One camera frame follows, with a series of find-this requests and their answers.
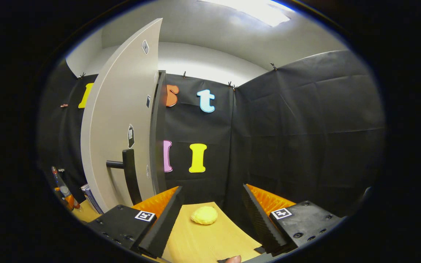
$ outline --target black fabric wall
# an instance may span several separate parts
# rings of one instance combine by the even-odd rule
[[[304,58],[241,85],[233,110],[224,211],[247,233],[254,232],[244,183],[345,216],[379,172],[381,101],[349,51]]]
[[[65,60],[52,71],[40,99],[37,120],[38,166],[50,186],[56,186],[51,166],[65,171],[63,181],[77,201],[85,197],[80,187],[87,183],[80,155],[80,127],[83,108],[78,108],[86,85],[93,83],[97,75],[78,79]]]
[[[177,85],[178,102],[167,107],[165,139],[172,142],[170,165],[165,173],[167,188],[183,186],[185,203],[214,201],[223,207],[230,160],[233,90],[227,85],[180,75],[167,74],[167,84]],[[215,95],[210,104],[215,107],[206,113],[199,107],[197,92],[208,89]],[[207,145],[204,151],[203,173],[190,173],[193,143]]]

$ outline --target cabinet door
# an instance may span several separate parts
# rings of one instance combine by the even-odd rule
[[[115,51],[100,70],[86,103],[80,140],[82,164],[104,212],[120,204],[133,205],[124,171],[105,165],[107,160],[122,161],[125,149],[134,149],[142,200],[154,195],[149,137],[161,25],[162,18],[152,21]]]

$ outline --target yellow sponge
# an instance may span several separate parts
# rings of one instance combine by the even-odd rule
[[[191,220],[201,225],[210,225],[217,220],[217,211],[212,206],[200,207],[191,215]]]

